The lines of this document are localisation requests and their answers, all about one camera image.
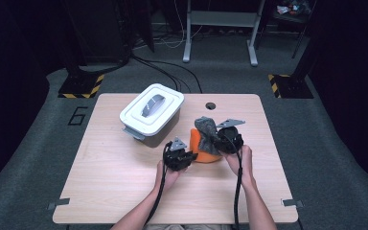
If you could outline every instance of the dark background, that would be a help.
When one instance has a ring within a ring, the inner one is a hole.
[[[84,65],[59,0],[0,0],[0,171],[44,104],[46,76],[64,68],[64,53],[52,38],[53,18],[61,22],[57,29],[69,58]],[[338,135],[368,172],[368,2],[320,1],[313,23],[315,48],[304,64]]]

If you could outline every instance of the wooden table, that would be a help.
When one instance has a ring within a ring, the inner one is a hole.
[[[196,118],[210,117],[219,124],[228,118],[245,120],[237,126],[253,149],[253,171],[259,191],[275,222],[295,222],[295,206],[268,126],[260,98],[251,94],[185,94],[180,120],[165,141],[151,149],[122,131],[120,112],[138,94],[102,94],[81,140],[76,159],[53,221],[59,224],[115,223],[151,190],[164,145],[178,136],[188,146]],[[216,109],[206,108],[215,103]],[[234,223],[237,177],[224,159],[194,162],[168,193],[162,195],[149,223]],[[239,199],[240,223],[248,222],[244,192]]]

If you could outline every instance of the hand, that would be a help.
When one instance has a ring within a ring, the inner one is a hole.
[[[187,168],[177,172],[177,171],[172,171],[170,169],[167,169],[163,192],[167,192],[169,188],[173,186],[173,184],[178,179],[178,177],[186,170]],[[156,181],[154,183],[154,189],[153,189],[153,190],[156,190],[157,192],[160,189],[162,176],[163,176],[163,161],[161,160],[157,164],[157,175],[156,175]]]
[[[223,158],[228,162],[229,167],[235,175],[238,175],[239,170],[239,159],[237,154],[228,154],[221,152]],[[239,151],[241,157],[242,177],[241,181],[250,181],[253,178],[253,166],[252,166],[252,149],[243,145]]]

